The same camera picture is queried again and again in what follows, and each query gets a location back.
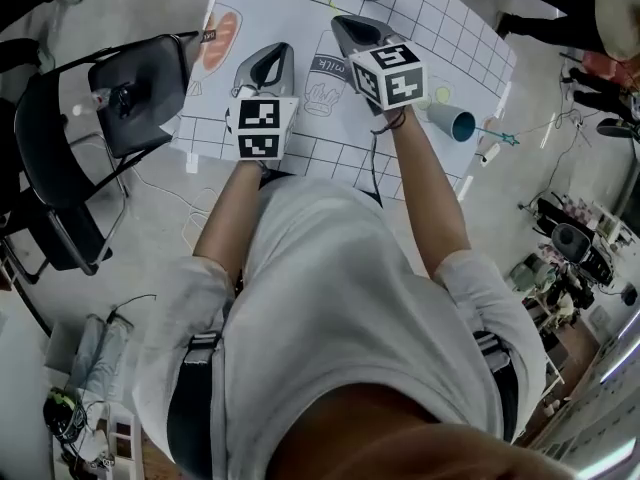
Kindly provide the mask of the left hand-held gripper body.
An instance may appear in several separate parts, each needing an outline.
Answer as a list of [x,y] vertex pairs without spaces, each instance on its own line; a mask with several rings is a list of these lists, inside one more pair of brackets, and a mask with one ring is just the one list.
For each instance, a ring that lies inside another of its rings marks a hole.
[[240,161],[279,161],[292,135],[299,98],[259,93],[241,86],[230,100],[227,131]]

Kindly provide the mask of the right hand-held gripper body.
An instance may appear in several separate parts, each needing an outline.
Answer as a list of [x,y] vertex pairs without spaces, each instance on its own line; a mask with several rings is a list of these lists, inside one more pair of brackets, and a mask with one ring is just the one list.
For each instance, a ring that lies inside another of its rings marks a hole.
[[355,90],[375,115],[425,101],[426,64],[411,41],[379,46],[349,57]]

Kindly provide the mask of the grey-blue cup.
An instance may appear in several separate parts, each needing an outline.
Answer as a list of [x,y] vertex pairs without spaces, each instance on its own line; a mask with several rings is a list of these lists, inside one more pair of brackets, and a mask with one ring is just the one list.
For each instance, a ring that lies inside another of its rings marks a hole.
[[427,110],[429,120],[452,140],[464,143],[476,130],[472,113],[461,108],[434,102]]

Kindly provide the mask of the blue star wand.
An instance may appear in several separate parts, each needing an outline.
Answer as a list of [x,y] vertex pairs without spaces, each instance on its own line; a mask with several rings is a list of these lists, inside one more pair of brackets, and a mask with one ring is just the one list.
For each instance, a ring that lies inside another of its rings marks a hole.
[[475,130],[478,132],[478,142],[481,142],[482,138],[484,136],[492,136],[497,138],[499,141],[509,144],[511,146],[517,146],[520,144],[520,141],[516,138],[516,136],[514,134],[507,134],[504,132],[496,132],[496,131],[492,131],[492,130],[488,130],[485,128],[481,128],[476,126]]

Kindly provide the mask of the person's left forearm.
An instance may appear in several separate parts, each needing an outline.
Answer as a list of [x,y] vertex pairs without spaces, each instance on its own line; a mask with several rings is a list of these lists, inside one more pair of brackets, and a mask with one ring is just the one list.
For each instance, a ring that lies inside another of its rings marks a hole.
[[217,263],[236,286],[258,222],[262,166],[236,164],[196,242],[193,255]]

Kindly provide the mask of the person's right forearm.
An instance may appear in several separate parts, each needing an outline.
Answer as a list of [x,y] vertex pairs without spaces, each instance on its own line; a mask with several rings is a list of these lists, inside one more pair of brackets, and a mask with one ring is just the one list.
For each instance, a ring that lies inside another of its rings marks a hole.
[[413,109],[394,109],[384,116],[393,135],[414,240],[433,277],[447,257],[471,248],[463,212]]

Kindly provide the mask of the white grid tablecloth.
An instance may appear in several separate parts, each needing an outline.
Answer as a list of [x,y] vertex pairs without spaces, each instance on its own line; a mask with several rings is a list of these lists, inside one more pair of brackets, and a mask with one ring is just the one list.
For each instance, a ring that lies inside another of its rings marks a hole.
[[503,108],[516,54],[460,0],[210,0],[200,52],[191,72],[173,146],[188,164],[201,157],[230,160],[235,141],[224,115],[239,65],[261,48],[285,42],[294,50],[294,87],[300,101],[280,167],[298,175],[335,178],[401,198],[398,163],[389,136],[365,100],[345,81],[332,18],[354,14],[389,25],[416,44],[428,69],[428,93],[415,114],[451,183],[465,175],[479,145],[478,132],[462,144],[434,126],[434,103],[473,114],[478,127],[493,124]]

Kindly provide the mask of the black folding chair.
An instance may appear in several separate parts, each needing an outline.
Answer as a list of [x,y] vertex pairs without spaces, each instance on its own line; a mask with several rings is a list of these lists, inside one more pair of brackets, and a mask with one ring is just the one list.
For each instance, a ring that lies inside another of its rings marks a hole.
[[[10,235],[28,230],[45,256],[43,264],[59,271],[97,273],[110,258],[112,232],[101,233],[88,201],[115,183],[123,202],[129,193],[122,176],[171,140],[163,130],[182,109],[189,82],[184,40],[197,32],[162,34],[102,49],[33,77],[21,96],[14,134],[29,183],[23,205],[0,232],[5,248]],[[108,105],[96,113],[100,128],[74,141],[66,136],[60,109],[63,73],[88,65],[90,93],[135,84],[135,105],[120,119]]]

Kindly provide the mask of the small black device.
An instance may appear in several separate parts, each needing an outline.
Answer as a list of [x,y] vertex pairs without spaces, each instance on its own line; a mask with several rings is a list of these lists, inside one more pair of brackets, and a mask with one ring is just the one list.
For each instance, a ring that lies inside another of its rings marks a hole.
[[128,117],[135,105],[135,84],[126,82],[110,90],[108,107],[120,119]]

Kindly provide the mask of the clear plastic bottle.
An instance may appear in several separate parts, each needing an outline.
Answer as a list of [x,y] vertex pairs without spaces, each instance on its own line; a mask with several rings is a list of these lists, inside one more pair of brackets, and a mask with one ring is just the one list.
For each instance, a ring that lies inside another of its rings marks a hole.
[[106,107],[112,90],[110,88],[100,88],[92,91],[89,96],[85,96],[79,103],[72,107],[74,116],[88,115]]

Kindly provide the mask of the person's white shirt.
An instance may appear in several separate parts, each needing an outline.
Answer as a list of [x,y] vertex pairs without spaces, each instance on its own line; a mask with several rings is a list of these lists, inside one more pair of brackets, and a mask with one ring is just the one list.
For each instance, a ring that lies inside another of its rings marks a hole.
[[294,421],[319,397],[381,384],[437,419],[503,434],[499,390],[475,336],[507,348],[523,428],[545,387],[541,339],[495,264],[449,255],[433,279],[417,276],[380,207],[328,180],[268,184],[236,292],[216,262],[184,257],[157,287],[133,400],[146,434],[167,450],[169,406],[190,339],[218,330],[211,438],[214,474],[264,480]]

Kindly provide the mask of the checkered cloth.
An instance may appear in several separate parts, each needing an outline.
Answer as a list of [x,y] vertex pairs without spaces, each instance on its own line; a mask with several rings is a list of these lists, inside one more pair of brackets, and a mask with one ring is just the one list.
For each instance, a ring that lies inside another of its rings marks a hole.
[[587,225],[593,219],[594,212],[592,206],[582,198],[574,200],[569,195],[564,195],[561,201],[562,210],[578,222]]

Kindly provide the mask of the black round helmet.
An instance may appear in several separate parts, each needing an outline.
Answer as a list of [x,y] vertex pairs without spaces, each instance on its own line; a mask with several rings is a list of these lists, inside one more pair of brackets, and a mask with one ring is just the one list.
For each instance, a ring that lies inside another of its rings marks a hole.
[[613,270],[603,254],[578,228],[561,223],[555,226],[551,241],[558,252],[572,265],[578,267],[592,282],[609,286],[613,280]]

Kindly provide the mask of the light blue jeans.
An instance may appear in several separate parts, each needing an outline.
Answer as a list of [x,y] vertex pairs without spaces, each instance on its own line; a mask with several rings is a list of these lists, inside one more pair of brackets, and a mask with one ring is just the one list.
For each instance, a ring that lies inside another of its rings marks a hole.
[[134,326],[118,314],[103,320],[90,314],[74,357],[68,385],[80,394],[107,400]]

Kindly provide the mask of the black green helmet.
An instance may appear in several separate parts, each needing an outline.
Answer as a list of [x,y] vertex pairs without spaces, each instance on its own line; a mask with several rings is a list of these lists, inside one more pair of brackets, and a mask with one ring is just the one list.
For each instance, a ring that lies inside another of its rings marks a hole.
[[52,387],[43,405],[45,425],[61,444],[73,444],[87,423],[83,404],[71,394]]

